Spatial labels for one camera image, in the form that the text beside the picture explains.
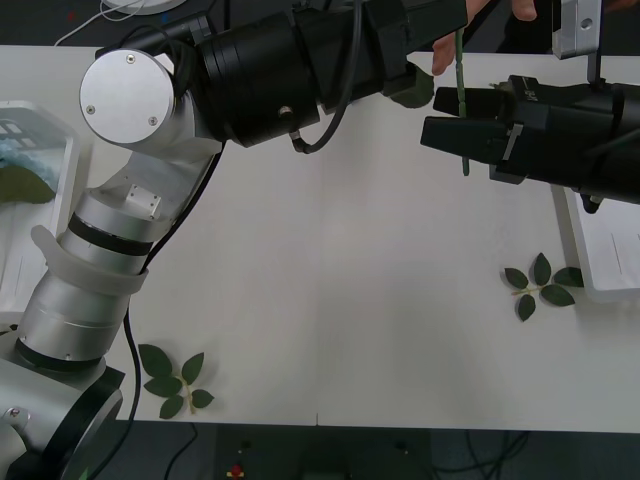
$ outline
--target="finger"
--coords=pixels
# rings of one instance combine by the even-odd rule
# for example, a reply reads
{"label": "finger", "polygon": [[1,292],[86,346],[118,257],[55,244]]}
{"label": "finger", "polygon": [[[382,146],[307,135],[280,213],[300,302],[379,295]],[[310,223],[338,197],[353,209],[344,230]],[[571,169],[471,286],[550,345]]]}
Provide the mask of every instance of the finger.
{"label": "finger", "polygon": [[434,75],[442,75],[453,62],[455,55],[454,34],[450,33],[433,44],[433,65],[431,72]]}
{"label": "finger", "polygon": [[511,8],[515,17],[523,22],[531,22],[538,16],[533,0],[511,0]]}

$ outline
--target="green stem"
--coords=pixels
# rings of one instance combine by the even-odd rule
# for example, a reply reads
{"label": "green stem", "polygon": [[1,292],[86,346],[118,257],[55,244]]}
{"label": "green stem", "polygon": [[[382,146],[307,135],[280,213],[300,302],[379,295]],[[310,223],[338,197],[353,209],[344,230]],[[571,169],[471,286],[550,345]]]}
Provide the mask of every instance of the green stem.
{"label": "green stem", "polygon": [[[456,86],[458,89],[458,116],[465,118],[467,116],[467,103],[464,94],[464,72],[462,69],[462,36],[464,28],[456,31]],[[465,177],[469,176],[469,159],[462,157],[462,173]]]}
{"label": "green stem", "polygon": [[533,293],[533,292],[539,292],[540,290],[542,290],[544,288],[544,285],[542,285],[541,287],[535,287],[535,288],[525,288],[524,290],[518,290],[517,292],[513,292],[511,295],[523,295],[525,293]]}
{"label": "green stem", "polygon": [[196,414],[196,407],[193,406],[193,394],[191,393],[191,389],[189,388],[189,384],[186,382],[182,375],[178,375],[176,377],[182,383],[182,386],[187,391],[187,402],[189,402],[189,410],[191,411],[191,415]]}

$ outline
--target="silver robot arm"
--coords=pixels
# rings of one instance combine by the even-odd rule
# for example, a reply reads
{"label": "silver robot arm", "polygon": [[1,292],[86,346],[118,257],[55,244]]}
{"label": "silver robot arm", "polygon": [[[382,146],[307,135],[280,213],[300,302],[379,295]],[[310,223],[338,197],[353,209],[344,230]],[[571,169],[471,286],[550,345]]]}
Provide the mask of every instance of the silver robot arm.
{"label": "silver robot arm", "polygon": [[175,97],[172,68],[164,55],[116,50],[82,81],[91,129],[133,154],[85,190],[58,239],[43,227],[32,232],[49,270],[18,331],[0,337],[0,479],[77,480],[87,444],[120,408],[123,375],[103,357],[146,277],[151,247],[221,150],[191,94]]}

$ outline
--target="leaf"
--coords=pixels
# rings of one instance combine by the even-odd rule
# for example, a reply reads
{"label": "leaf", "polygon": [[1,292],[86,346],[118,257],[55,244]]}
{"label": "leaf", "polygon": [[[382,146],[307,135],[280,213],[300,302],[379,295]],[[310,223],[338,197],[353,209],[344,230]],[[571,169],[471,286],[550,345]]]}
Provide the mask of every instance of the leaf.
{"label": "leaf", "polygon": [[138,345],[140,360],[144,371],[151,377],[168,377],[173,372],[171,360],[160,348],[154,345]]}
{"label": "leaf", "polygon": [[423,72],[417,65],[414,67],[416,69],[415,85],[389,96],[391,100],[405,108],[424,107],[433,98],[433,77]]}
{"label": "leaf", "polygon": [[547,285],[542,289],[540,295],[542,295],[542,298],[547,302],[558,307],[567,307],[576,303],[571,294],[560,285]]}
{"label": "leaf", "polygon": [[202,370],[202,364],[204,362],[204,353],[199,353],[187,360],[182,367],[182,378],[187,382],[187,385],[191,385],[196,381],[200,371]]}
{"label": "leaf", "polygon": [[182,382],[175,377],[158,377],[145,383],[144,388],[158,397],[169,398],[180,393]]}
{"label": "leaf", "polygon": [[553,281],[567,287],[584,288],[584,280],[582,279],[582,270],[576,267],[566,267],[553,276]]}
{"label": "leaf", "polygon": [[17,165],[0,168],[0,205],[7,202],[47,203],[56,194],[31,170]]}
{"label": "leaf", "polygon": [[163,420],[169,420],[175,417],[184,405],[184,398],[180,395],[176,395],[167,399],[160,408],[160,418]]}
{"label": "leaf", "polygon": [[518,290],[527,288],[527,285],[529,285],[527,276],[517,268],[505,268],[504,274],[507,277],[507,281]]}
{"label": "leaf", "polygon": [[536,263],[533,264],[533,279],[538,285],[546,285],[551,278],[551,265],[549,260],[543,253],[536,257]]}
{"label": "leaf", "polygon": [[208,407],[213,399],[215,398],[206,390],[194,390],[191,394],[193,406],[196,408],[205,408]]}
{"label": "leaf", "polygon": [[536,300],[529,294],[520,297],[518,302],[518,316],[523,322],[527,321],[536,311]]}

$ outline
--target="floor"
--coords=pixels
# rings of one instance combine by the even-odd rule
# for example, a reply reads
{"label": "floor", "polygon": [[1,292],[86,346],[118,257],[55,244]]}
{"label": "floor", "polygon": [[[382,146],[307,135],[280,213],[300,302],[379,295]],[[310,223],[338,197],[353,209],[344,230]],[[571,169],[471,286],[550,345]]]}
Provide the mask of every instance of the floor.
{"label": "floor", "polygon": [[[117,423],[113,438],[123,427],[123,422]],[[462,431],[204,424],[197,428],[197,441],[176,462],[171,479],[221,480],[238,462],[247,480],[311,479],[315,477],[301,476],[301,466],[316,460],[320,465],[346,463],[354,480],[428,480],[430,457],[441,468],[473,464]],[[141,472],[145,478],[163,478],[169,459],[191,436],[184,424],[137,424],[99,480],[134,480]],[[502,432],[477,431],[471,438],[481,462],[501,450]],[[505,463],[501,480],[632,480],[640,477],[639,453],[639,435],[534,432],[525,449]],[[441,473],[440,478],[482,477],[470,471]]]}

